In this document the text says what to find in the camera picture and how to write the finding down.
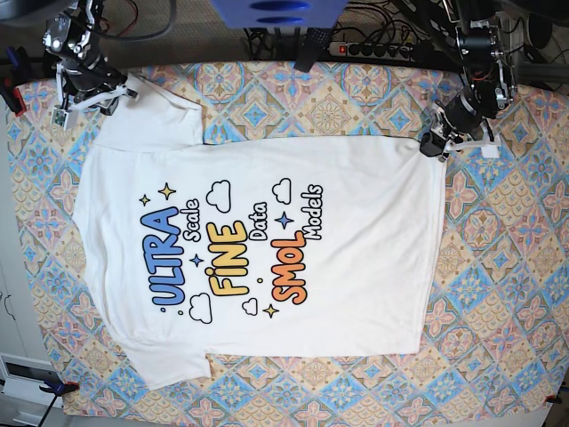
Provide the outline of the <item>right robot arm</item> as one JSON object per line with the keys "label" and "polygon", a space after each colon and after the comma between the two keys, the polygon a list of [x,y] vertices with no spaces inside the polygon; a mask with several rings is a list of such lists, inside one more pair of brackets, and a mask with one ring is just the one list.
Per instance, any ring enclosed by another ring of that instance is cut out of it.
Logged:
{"label": "right robot arm", "polygon": [[52,123],[64,130],[75,126],[81,111],[97,109],[111,116],[121,98],[139,97],[127,86],[127,75],[110,66],[100,48],[109,28],[103,9],[102,1],[76,1],[48,21],[44,47],[58,57],[58,103],[53,108]]}

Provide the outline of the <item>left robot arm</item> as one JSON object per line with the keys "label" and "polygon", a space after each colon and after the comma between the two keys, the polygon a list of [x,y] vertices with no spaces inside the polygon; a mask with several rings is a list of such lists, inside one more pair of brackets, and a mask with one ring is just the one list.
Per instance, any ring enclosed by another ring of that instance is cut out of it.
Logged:
{"label": "left robot arm", "polygon": [[480,148],[485,158],[500,156],[501,138],[488,121],[514,100],[516,78],[502,42],[503,31],[492,1],[445,1],[454,27],[455,45],[432,23],[430,1],[417,3],[423,28],[436,46],[457,66],[467,83],[446,104],[436,101],[429,131],[420,152],[444,162],[452,152]]}

